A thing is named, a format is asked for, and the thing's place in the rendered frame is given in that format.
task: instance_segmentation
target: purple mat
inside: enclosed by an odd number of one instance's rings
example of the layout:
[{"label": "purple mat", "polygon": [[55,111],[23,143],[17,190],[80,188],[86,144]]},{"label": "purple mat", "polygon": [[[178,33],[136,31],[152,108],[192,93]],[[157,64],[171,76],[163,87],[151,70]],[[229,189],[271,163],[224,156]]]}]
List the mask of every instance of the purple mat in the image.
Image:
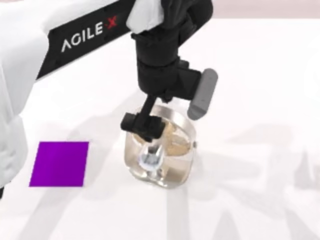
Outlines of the purple mat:
[{"label": "purple mat", "polygon": [[30,187],[83,187],[88,142],[40,142]]}]

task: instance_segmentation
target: purple square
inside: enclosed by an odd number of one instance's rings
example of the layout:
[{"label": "purple square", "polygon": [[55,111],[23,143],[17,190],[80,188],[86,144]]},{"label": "purple square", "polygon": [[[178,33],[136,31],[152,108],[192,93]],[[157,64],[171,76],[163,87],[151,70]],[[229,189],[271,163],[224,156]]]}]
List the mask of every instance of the purple square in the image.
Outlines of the purple square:
[{"label": "purple square", "polygon": [[83,187],[88,142],[40,142],[30,187]]}]

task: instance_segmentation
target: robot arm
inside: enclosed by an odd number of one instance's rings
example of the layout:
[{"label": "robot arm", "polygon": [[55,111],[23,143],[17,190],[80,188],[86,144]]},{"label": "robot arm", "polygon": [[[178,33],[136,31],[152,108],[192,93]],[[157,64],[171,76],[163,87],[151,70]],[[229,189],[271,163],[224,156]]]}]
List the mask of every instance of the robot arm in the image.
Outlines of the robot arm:
[{"label": "robot arm", "polygon": [[[4,5],[11,7],[2,11]],[[157,98],[166,103],[174,97],[190,100],[189,116],[203,115],[215,88],[215,82],[208,87],[214,72],[189,69],[178,48],[212,11],[211,0],[0,3],[0,189],[26,159],[19,114],[36,80],[130,31],[136,41],[139,87],[148,97],[141,113],[127,114],[121,128],[149,142],[160,137],[161,119],[149,116]]]}]

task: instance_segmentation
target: white table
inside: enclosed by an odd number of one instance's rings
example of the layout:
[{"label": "white table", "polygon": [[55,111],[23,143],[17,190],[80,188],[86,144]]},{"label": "white table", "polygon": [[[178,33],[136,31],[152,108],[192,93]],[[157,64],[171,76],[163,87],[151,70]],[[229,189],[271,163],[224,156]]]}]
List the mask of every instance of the white table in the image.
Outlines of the white table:
[{"label": "white table", "polygon": [[[214,68],[219,83],[196,124],[200,157],[171,191],[124,164],[120,121],[145,97],[128,35],[38,82],[22,114],[28,159],[0,203],[0,238],[320,239],[319,30],[319,20],[213,20],[185,44],[181,56]],[[86,187],[29,188],[39,142],[73,140],[91,140]]]}]

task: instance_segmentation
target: red x letter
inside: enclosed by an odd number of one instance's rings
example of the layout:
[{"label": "red x letter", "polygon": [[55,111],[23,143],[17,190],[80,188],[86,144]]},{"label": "red x letter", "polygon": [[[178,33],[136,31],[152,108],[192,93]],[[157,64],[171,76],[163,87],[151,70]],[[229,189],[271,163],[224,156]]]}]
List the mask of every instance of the red x letter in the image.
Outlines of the red x letter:
[{"label": "red x letter", "polygon": [[108,29],[111,29],[111,28],[117,26],[116,20],[117,20],[117,16],[109,17],[109,18],[108,18],[108,22],[109,22],[109,23],[105,24],[105,26],[106,26]]}]

